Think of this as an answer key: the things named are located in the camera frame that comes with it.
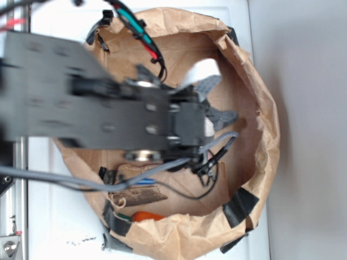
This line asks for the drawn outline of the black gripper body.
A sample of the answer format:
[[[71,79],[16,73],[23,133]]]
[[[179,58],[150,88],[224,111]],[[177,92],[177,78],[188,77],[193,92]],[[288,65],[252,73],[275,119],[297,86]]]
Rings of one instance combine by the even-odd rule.
[[[200,100],[193,85],[170,93],[169,107],[169,148],[163,153],[163,162],[189,159],[175,166],[175,171],[182,167],[197,167],[202,164],[200,148],[205,144],[205,118],[210,103]]]

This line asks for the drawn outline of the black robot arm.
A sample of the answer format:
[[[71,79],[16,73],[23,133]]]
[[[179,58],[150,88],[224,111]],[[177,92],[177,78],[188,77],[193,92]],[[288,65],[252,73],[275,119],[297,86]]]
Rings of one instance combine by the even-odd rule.
[[[1,139],[51,137],[67,147],[121,150],[127,160],[202,162],[205,106],[143,66],[116,81],[79,43],[7,32],[1,59]]]

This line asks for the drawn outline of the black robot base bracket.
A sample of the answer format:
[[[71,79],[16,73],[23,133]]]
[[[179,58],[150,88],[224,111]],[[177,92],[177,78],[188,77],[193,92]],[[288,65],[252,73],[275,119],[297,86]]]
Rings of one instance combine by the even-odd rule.
[[[14,180],[8,175],[1,175],[0,178],[0,196],[2,197],[13,185]]]

